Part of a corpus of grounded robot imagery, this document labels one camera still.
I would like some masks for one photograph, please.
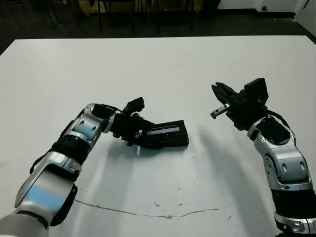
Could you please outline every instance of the black wire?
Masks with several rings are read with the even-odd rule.
[[[46,154],[47,154],[47,152],[46,152],[44,155],[42,155],[40,158],[38,158],[37,160],[34,161],[32,167],[30,168],[30,174],[33,173],[34,167],[44,158],[44,156],[45,156]]]
[[[288,123],[285,121],[285,119],[284,119],[281,115],[279,115],[279,114],[277,114],[276,112],[273,112],[273,111],[271,111],[271,110],[267,110],[267,113],[268,113],[269,115],[272,115],[272,116],[276,117],[277,119],[281,120],[282,123],[283,123],[285,126],[287,126],[288,128],[290,128],[290,126],[288,125]]]

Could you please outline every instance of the silver robot arm segment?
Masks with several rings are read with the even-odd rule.
[[[258,129],[268,119],[288,132],[285,140],[276,142],[273,136],[266,137]],[[287,236],[316,234],[316,198],[312,179],[306,160],[296,147],[292,130],[269,116],[254,123],[247,135],[254,141],[256,150],[263,158],[276,206],[277,227],[287,233]]]
[[[44,237],[60,224],[77,193],[81,166],[102,132],[110,131],[113,108],[89,104],[72,121],[19,189],[15,211],[0,220],[0,236]]]
[[[16,209],[0,219],[0,237],[46,237],[50,226],[63,222],[77,194],[74,182],[101,133],[110,131],[128,146],[148,149],[188,145],[183,120],[154,124],[136,113],[144,106],[142,97],[128,102],[122,111],[87,105],[52,148],[34,162],[16,196]]]
[[[295,135],[279,114],[268,110],[264,78],[258,78],[235,92],[227,85],[212,85],[223,104],[211,116],[226,113],[238,130],[246,130],[263,158],[275,203],[279,237],[316,236],[316,195],[306,160],[295,144]]]

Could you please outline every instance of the scratch mark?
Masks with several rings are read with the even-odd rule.
[[[188,216],[188,215],[191,215],[191,214],[194,214],[194,213],[199,213],[199,212],[206,212],[206,211],[217,211],[219,210],[218,208],[211,208],[211,209],[206,209],[206,210],[201,210],[201,211],[193,211],[193,212],[189,212],[187,214],[184,214],[182,216],[177,216],[177,217],[185,217],[185,216]]]
[[[103,210],[107,210],[107,211],[115,211],[115,212],[119,212],[119,213],[124,213],[124,214],[129,214],[129,215],[134,215],[134,216],[145,216],[145,217],[156,217],[156,218],[165,218],[165,219],[172,219],[173,217],[185,217],[194,213],[199,213],[199,212],[206,212],[206,211],[216,211],[219,210],[218,208],[211,208],[211,209],[207,209],[207,210],[200,210],[200,211],[193,211],[193,212],[189,212],[187,214],[181,215],[181,216],[173,216],[173,215],[168,215],[168,216],[154,216],[154,215],[143,215],[143,214],[137,214],[137,213],[133,213],[133,212],[129,212],[129,211],[121,211],[121,210],[116,210],[116,209],[112,209],[112,208],[108,208],[108,207],[103,207],[103,206],[98,206],[98,205],[92,205],[83,201],[79,201],[77,199],[75,199],[76,202],[79,202],[83,205],[86,206],[91,206],[91,207],[95,207],[95,208],[99,208],[99,209],[103,209]]]

